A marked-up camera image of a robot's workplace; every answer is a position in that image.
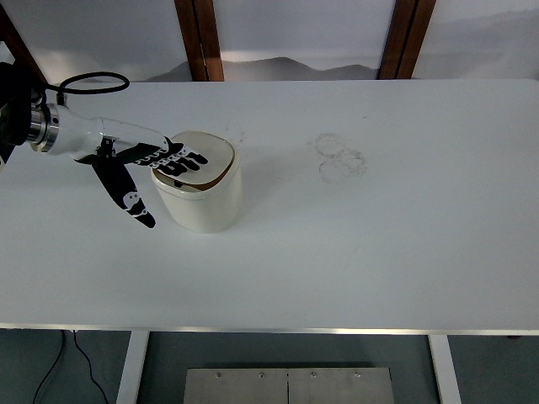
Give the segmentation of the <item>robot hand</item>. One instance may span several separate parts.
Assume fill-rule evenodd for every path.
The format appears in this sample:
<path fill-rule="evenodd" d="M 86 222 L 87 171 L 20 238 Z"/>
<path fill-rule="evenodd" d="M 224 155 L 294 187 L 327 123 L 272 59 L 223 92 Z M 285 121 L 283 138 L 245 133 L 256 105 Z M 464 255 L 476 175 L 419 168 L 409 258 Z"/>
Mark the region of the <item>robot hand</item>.
<path fill-rule="evenodd" d="M 56 113 L 58 128 L 43 152 L 67 154 L 75 162 L 91 166 L 116 205 L 149 228 L 156 221 L 127 166 L 149 167 L 177 178 L 208 163 L 198 151 L 156 130 L 100 117 L 84 119 L 63 106 L 52 106 L 51 112 Z"/>

